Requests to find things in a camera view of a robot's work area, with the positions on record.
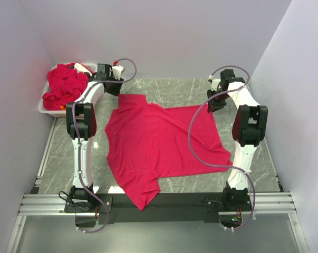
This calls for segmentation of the red t shirt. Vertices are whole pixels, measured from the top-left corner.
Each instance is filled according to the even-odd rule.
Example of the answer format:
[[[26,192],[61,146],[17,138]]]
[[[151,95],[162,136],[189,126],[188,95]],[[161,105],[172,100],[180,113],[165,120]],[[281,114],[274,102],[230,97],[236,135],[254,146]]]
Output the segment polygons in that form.
[[[163,108],[143,94],[122,94],[105,132],[108,165],[138,209],[160,192],[160,178],[222,172],[231,165],[214,117],[198,105]]]

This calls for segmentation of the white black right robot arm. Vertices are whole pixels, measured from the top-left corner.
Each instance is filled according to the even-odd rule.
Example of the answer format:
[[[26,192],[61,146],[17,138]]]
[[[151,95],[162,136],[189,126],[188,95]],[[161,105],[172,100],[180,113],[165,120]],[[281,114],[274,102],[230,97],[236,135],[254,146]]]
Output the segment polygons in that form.
[[[247,88],[247,81],[236,77],[234,70],[224,69],[220,73],[219,83],[215,85],[214,81],[215,78],[211,75],[208,79],[211,89],[207,91],[207,111],[213,113],[224,108],[228,98],[232,99],[237,108],[232,127],[235,141],[233,166],[243,171],[232,169],[221,198],[225,209],[234,210],[250,203],[247,176],[254,153],[265,137],[268,108],[253,98]]]

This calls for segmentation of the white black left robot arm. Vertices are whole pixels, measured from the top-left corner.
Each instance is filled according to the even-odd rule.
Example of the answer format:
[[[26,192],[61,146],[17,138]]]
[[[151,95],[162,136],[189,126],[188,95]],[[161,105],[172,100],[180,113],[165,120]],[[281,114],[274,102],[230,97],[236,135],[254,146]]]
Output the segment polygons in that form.
[[[98,64],[96,71],[88,74],[87,87],[79,98],[66,105],[66,130],[74,149],[73,183],[67,203],[76,204],[84,212],[91,211],[99,203],[92,195],[91,146],[97,131],[94,105],[104,93],[120,94],[123,71],[119,61],[112,65]]]

